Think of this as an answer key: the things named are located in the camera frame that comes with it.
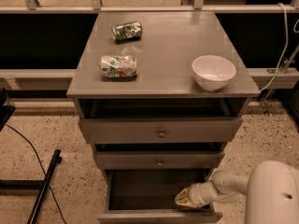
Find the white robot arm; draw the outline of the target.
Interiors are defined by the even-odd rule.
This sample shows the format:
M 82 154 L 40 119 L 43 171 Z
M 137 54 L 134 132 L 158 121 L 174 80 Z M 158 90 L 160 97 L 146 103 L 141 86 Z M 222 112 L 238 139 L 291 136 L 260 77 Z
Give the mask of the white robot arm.
M 249 176 L 217 171 L 182 190 L 175 203 L 197 208 L 233 203 L 240 195 L 246 197 L 245 224 L 299 224 L 299 170 L 279 161 L 264 161 Z

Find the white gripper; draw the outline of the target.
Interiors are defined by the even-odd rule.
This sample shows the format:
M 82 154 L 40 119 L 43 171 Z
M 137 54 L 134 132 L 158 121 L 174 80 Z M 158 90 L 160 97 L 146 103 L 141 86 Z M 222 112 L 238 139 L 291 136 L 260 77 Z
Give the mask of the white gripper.
M 196 208 L 203 207 L 215 202 L 218 190 L 210 182 L 192 184 L 189 188 L 183 189 L 175 198 L 175 203 L 179 206 Z

